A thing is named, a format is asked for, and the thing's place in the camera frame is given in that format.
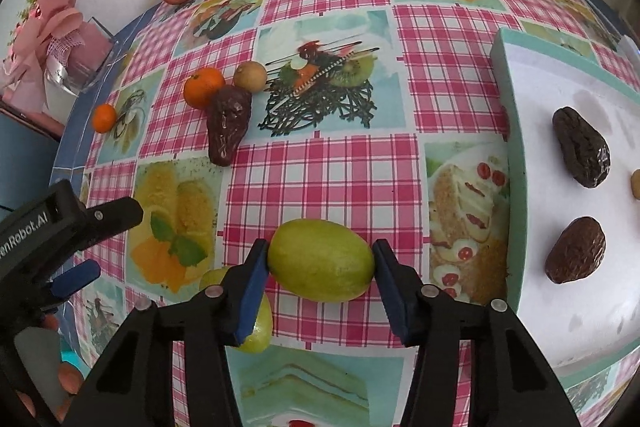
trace blue gripper pad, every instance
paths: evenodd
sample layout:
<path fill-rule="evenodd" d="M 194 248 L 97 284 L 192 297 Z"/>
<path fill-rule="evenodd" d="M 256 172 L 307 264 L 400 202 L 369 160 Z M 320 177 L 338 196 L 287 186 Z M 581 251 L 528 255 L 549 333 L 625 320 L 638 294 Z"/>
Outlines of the blue gripper pad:
<path fill-rule="evenodd" d="M 258 308 L 262 301 L 264 287 L 267 283 L 269 270 L 267 268 L 267 251 L 269 243 L 264 239 L 258 239 L 252 246 L 242 268 L 248 272 L 243 274 L 243 282 L 246 281 L 244 292 L 240 298 L 240 307 L 238 310 L 238 326 L 235 331 L 235 338 L 239 344 L 254 331 L 255 319 L 258 315 Z"/>

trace kiwi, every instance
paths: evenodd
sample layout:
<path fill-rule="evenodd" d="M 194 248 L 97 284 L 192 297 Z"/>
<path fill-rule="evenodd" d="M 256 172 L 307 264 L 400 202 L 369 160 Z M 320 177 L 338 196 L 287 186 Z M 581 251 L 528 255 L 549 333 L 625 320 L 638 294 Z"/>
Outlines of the kiwi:
<path fill-rule="evenodd" d="M 260 92 L 267 84 L 267 70 L 260 62 L 243 62 L 234 73 L 234 85 L 249 92 Z"/>
<path fill-rule="evenodd" d="M 347 60 L 342 66 L 329 72 L 329 83 L 337 87 L 361 86 L 369 80 L 375 60 L 373 55 Z"/>

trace pink ribbon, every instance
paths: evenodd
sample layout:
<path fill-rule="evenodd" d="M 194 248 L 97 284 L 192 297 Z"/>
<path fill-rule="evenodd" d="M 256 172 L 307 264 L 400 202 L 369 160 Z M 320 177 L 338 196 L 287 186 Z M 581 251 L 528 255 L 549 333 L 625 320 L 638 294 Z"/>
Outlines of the pink ribbon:
<path fill-rule="evenodd" d="M 14 42 L 15 58 L 0 69 L 0 92 L 15 84 L 11 104 L 23 112 L 39 112 L 46 105 L 44 72 L 47 49 L 52 38 L 63 39 L 82 24 L 82 13 L 65 8 L 48 20 L 29 18 Z"/>

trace yellow fruit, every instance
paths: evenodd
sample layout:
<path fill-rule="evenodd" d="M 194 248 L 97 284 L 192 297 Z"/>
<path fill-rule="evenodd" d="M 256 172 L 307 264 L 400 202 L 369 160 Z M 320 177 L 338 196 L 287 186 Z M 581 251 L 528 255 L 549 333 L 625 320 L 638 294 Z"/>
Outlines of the yellow fruit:
<path fill-rule="evenodd" d="M 206 272 L 200 279 L 200 290 L 204 290 L 207 286 L 220 284 L 225 277 L 230 266 L 210 270 Z M 240 351 L 246 353 L 261 353 L 271 343 L 271 333 L 273 333 L 273 314 L 271 313 L 271 304 L 267 295 L 262 296 L 258 315 L 255 319 L 254 331 L 244 340 L 238 347 Z"/>
<path fill-rule="evenodd" d="M 283 288 L 305 299 L 343 302 L 367 291 L 374 260 L 369 245 L 347 227 L 295 219 L 278 227 L 267 255 Z"/>

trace tangerine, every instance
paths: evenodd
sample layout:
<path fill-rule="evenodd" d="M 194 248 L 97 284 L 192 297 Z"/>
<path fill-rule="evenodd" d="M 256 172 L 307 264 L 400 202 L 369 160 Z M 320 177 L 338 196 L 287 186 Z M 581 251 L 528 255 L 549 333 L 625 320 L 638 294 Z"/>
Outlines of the tangerine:
<path fill-rule="evenodd" d="M 103 103 L 94 109 L 91 125 L 100 134 L 109 132 L 116 125 L 118 115 L 113 105 Z"/>
<path fill-rule="evenodd" d="M 213 94 L 225 85 L 225 77 L 216 68 L 201 68 L 184 83 L 184 101 L 194 109 L 206 109 Z"/>

